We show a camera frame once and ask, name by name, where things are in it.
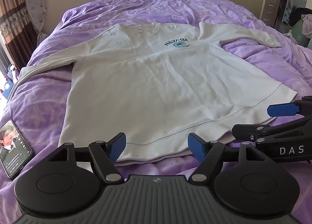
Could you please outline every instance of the white sweatshirt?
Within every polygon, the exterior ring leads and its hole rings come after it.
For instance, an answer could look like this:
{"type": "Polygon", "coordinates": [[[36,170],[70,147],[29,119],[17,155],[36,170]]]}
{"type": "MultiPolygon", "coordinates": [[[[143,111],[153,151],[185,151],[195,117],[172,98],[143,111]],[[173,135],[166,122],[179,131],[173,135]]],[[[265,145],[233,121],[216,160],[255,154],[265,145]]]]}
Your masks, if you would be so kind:
{"type": "Polygon", "coordinates": [[[23,68],[10,98],[31,76],[74,63],[59,145],[86,147],[124,132],[119,161],[185,155],[190,132],[227,143],[234,124],[268,122],[270,104],[296,95],[221,48],[240,38],[280,47],[268,33],[231,24],[117,24],[23,68]]]}

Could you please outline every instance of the striped curtain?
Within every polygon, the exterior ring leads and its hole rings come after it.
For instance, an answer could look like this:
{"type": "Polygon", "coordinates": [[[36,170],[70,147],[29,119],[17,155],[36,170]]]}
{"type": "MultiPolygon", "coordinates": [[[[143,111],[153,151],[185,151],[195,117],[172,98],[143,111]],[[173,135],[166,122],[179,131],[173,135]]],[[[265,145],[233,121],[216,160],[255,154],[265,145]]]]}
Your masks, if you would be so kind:
{"type": "Polygon", "coordinates": [[[0,0],[0,32],[10,61],[19,70],[25,67],[37,46],[37,34],[24,0],[0,0]]]}

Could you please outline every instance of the gray ribbed surface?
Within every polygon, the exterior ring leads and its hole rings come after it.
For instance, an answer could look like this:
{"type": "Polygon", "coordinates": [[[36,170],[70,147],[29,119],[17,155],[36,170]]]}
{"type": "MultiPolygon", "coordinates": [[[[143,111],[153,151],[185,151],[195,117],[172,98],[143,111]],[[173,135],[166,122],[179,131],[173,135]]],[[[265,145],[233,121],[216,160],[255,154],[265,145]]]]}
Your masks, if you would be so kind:
{"type": "Polygon", "coordinates": [[[75,216],[40,220],[25,215],[16,223],[298,224],[290,216],[275,220],[251,220],[235,216],[219,206],[207,188],[190,185],[183,176],[131,176],[122,185],[107,187],[93,206],[75,216]]]}

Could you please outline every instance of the purple bedding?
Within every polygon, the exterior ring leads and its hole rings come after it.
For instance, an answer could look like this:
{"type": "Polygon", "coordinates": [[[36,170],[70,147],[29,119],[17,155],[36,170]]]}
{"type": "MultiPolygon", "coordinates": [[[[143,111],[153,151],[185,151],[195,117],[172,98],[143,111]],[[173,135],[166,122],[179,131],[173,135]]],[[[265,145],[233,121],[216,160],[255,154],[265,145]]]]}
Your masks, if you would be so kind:
{"type": "MultiPolygon", "coordinates": [[[[247,39],[228,43],[223,48],[297,91],[298,98],[312,95],[312,50],[293,44],[245,8],[227,0],[98,0],[87,3],[68,10],[63,15],[62,27],[39,45],[29,65],[34,65],[57,51],[87,41],[117,23],[145,24],[154,21],[195,26],[199,26],[200,21],[232,23],[273,34],[281,43],[281,48],[271,49],[247,39]]],[[[17,89],[4,110],[0,124],[11,118],[36,154],[22,173],[57,148],[71,87],[71,69],[72,66],[62,67],[32,77],[17,89]]],[[[273,124],[291,119],[294,118],[278,118],[273,124]]],[[[190,155],[149,164],[123,166],[119,170],[124,177],[129,174],[178,173],[189,176],[197,165],[198,162],[190,155]]],[[[296,162],[283,164],[283,167],[300,184],[300,197],[293,209],[293,216],[303,224],[312,223],[312,166],[306,162],[296,162]]],[[[0,169],[1,224],[12,223],[21,215],[14,196],[14,183],[0,169]]]]}

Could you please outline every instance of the blue circular emblem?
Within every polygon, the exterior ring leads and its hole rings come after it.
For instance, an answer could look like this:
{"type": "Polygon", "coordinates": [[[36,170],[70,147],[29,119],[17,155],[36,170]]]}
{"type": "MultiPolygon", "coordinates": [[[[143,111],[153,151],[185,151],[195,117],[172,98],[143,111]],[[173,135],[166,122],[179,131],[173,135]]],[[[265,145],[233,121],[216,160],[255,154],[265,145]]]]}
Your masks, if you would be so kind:
{"type": "Polygon", "coordinates": [[[173,45],[174,45],[174,47],[181,47],[181,46],[184,46],[186,43],[185,42],[183,42],[183,41],[177,41],[177,42],[175,42],[173,45]]]}

